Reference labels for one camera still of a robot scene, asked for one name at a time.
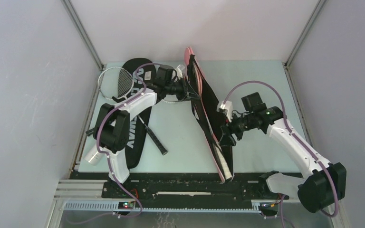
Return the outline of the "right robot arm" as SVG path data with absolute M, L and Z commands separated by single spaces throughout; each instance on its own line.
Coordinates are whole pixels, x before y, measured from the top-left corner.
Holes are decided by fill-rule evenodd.
M 321 211 L 339 202 L 345 196 L 346 168 L 333 164 L 303 139 L 279 107 L 268 108 L 259 93 L 243 97 L 246 112 L 233 113 L 231 101 L 222 101 L 217 111 L 226 116 L 221 126 L 220 146 L 235 146 L 245 131 L 258 129 L 276 141 L 295 163 L 301 177 L 293 177 L 279 171 L 270 171 L 259 177 L 258 194 L 265 199 L 280 193 L 299 199 L 311 213 Z

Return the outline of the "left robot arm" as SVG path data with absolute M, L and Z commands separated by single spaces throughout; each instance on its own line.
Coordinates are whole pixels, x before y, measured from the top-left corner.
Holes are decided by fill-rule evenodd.
M 130 122 L 141 112 L 174 95 L 178 101 L 199 100 L 186 77 L 179 77 L 177 69 L 159 64 L 152 83 L 142 83 L 143 88 L 116 105 L 104 104 L 97 117 L 93 137 L 99 153 L 107 156 L 109 177 L 115 181 L 113 192 L 120 198 L 129 196 L 131 184 L 125 148 L 129 141 Z

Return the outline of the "white shuttlecock tube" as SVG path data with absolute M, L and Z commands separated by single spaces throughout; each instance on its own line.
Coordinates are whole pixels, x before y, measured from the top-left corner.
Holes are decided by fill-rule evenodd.
M 92 166 L 97 166 L 101 159 L 105 156 L 105 153 L 100 152 L 96 145 L 92 146 L 92 148 L 87 152 L 86 155 L 83 156 L 83 160 L 89 163 Z

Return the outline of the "pink sport racket bag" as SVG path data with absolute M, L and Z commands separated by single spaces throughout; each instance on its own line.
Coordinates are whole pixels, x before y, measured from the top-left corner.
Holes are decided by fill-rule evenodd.
M 186 75 L 191 86 L 200 96 L 200 100 L 191 101 L 192 114 L 196 118 L 201 127 L 213 163 L 216 167 L 217 173 L 222 183 L 229 182 L 234 178 L 234 166 L 232 161 L 232 147 L 221 147 L 219 140 L 221 138 L 221 126 L 225 123 L 223 114 L 217 112 L 219 100 L 213 89 L 205 78 L 205 73 L 202 70 L 192 47 L 187 47 L 184 51 L 184 62 L 187 66 Z M 228 164 L 232 178 L 225 181 L 220 169 L 219 159 L 217 157 L 216 149 L 220 147 L 222 154 Z

